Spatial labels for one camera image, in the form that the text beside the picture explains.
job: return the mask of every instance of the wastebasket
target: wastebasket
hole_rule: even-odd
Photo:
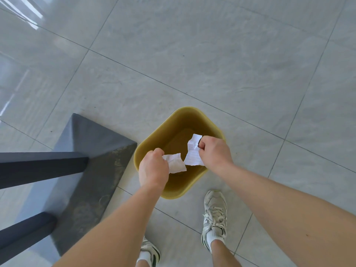
[[[146,153],[155,148],[161,148],[165,154],[181,153],[184,160],[188,152],[187,143],[193,134],[225,140],[222,131],[201,110],[195,107],[182,107],[173,112],[137,147],[133,158],[136,169],[139,170],[140,162]],[[187,166],[186,172],[171,173],[162,197],[165,199],[181,197],[206,171],[207,168],[204,166]]]

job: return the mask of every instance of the person's left shoe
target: person's left shoe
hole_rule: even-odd
[[[204,198],[204,225],[202,244],[211,253],[211,243],[220,240],[225,243],[228,206],[224,195],[217,190],[210,190]]]
[[[145,236],[144,236],[144,240],[142,241],[141,251],[147,251],[147,252],[150,253],[150,255],[151,255],[151,258],[150,258],[151,264],[150,264],[150,266],[156,267],[156,265],[158,264],[158,262],[161,259],[161,253],[158,250],[158,248],[155,247],[155,245],[153,243],[151,243],[149,240],[146,239]]]

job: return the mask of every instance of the shoe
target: shoe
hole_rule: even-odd
[[[207,243],[207,233],[212,230],[213,227],[221,229],[222,239],[225,241],[226,238],[228,206],[224,195],[217,190],[208,191],[204,198],[204,209],[202,244],[210,251],[210,244]]]
[[[141,250],[148,251],[151,254],[151,264],[152,267],[156,267],[157,263],[161,259],[161,252],[157,247],[154,246],[149,240],[144,236],[144,240],[142,241]]]

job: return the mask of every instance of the hand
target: hand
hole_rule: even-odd
[[[162,190],[168,182],[168,162],[163,159],[164,152],[160,148],[149,151],[139,166],[139,179],[141,186],[146,184],[157,185]]]
[[[203,136],[198,147],[200,158],[204,165],[219,175],[221,169],[229,164],[234,164],[229,146],[222,139]]]

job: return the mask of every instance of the torn paper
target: torn paper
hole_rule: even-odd
[[[186,172],[187,168],[178,154],[165,154],[162,156],[168,162],[169,173]]]
[[[202,135],[193,134],[193,137],[188,141],[188,153],[184,159],[184,164],[189,166],[204,166],[202,159],[199,155],[200,148],[198,147],[198,143]]]

